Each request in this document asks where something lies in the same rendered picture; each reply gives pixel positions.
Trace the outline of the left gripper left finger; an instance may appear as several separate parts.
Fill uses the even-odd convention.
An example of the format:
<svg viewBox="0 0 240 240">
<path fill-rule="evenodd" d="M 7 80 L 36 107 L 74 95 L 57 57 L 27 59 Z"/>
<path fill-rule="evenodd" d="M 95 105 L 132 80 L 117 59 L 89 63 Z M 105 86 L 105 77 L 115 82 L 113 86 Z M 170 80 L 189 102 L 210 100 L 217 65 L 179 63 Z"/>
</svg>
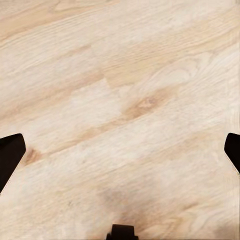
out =
<svg viewBox="0 0 240 240">
<path fill-rule="evenodd" d="M 26 153 L 22 133 L 0 138 L 0 193 Z"/>
</svg>

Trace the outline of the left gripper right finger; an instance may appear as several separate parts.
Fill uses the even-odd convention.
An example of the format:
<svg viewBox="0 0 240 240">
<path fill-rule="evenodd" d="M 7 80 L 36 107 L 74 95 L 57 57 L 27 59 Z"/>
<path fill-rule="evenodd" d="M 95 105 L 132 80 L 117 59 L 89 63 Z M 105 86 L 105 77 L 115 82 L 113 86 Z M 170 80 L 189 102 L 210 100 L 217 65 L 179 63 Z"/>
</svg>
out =
<svg viewBox="0 0 240 240">
<path fill-rule="evenodd" d="M 240 173 L 240 135 L 228 133 L 224 151 Z"/>
</svg>

